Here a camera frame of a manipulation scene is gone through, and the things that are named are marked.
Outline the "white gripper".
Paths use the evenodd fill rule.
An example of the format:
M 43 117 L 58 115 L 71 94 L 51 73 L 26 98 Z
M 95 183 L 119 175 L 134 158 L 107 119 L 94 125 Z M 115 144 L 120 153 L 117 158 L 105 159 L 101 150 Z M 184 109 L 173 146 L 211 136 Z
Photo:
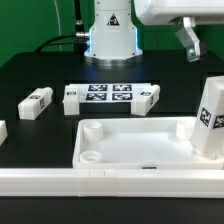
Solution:
M 134 8 L 144 25 L 168 25 L 181 18 L 175 35 L 184 46 L 189 62 L 197 61 L 201 56 L 195 22 L 224 23 L 224 0 L 134 0 Z

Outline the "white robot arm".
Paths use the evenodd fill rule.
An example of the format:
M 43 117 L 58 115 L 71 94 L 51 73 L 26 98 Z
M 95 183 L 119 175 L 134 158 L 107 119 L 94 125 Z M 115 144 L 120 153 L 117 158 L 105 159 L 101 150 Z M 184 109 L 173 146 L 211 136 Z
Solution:
M 190 62 L 205 56 L 194 27 L 224 24 L 224 0 L 94 0 L 94 9 L 85 58 L 105 66 L 123 65 L 142 56 L 132 13 L 144 25 L 175 26 Z

